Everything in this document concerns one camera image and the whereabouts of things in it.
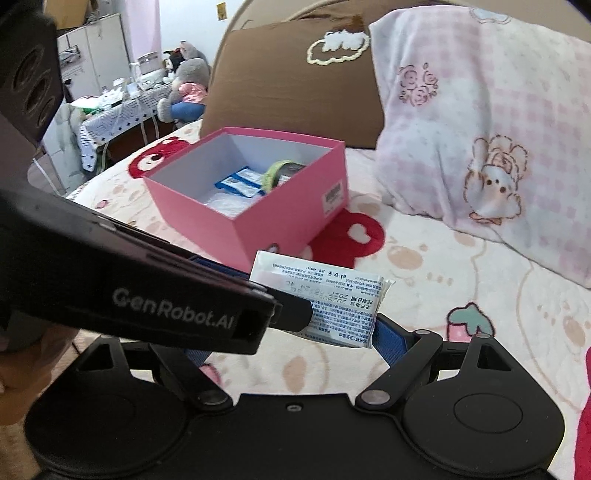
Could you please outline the person's left hand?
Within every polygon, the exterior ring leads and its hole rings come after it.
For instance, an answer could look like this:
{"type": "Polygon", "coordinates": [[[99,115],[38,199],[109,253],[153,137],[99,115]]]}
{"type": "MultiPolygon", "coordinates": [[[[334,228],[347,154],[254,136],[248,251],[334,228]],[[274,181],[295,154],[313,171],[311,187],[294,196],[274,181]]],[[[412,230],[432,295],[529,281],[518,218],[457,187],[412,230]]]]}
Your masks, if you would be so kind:
{"type": "Polygon", "coordinates": [[[19,352],[1,354],[1,425],[21,421],[50,384],[52,370],[79,330],[52,325],[39,342],[19,352]]]}

